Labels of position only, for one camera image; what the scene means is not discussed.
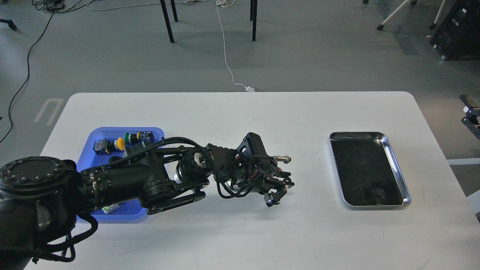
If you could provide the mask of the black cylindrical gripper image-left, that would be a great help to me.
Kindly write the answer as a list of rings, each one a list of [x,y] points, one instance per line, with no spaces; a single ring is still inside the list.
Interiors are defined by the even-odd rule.
[[[270,165],[267,169],[259,165],[248,166],[246,168],[246,194],[264,195],[267,207],[280,204],[281,198],[287,194],[287,190],[295,186],[290,176],[291,172],[283,171],[276,165]]]

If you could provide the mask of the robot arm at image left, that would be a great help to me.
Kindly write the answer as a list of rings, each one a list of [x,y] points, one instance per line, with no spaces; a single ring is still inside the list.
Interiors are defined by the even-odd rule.
[[[1,269],[70,263],[75,244],[98,229],[93,211],[137,199],[148,215],[161,213],[205,198],[210,176],[224,199],[258,193],[268,207],[277,205],[294,186],[278,163],[290,161],[268,155],[255,133],[235,149],[185,137],[138,143],[82,171],[72,160],[48,156],[11,161],[1,167]]]

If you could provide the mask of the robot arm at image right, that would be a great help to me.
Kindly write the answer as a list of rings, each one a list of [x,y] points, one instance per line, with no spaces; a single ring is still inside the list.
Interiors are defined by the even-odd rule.
[[[466,114],[462,118],[462,123],[470,130],[471,133],[477,138],[480,139],[480,124],[478,117],[480,115],[479,105],[469,94],[461,94],[459,99],[463,102],[465,107],[463,112]]]

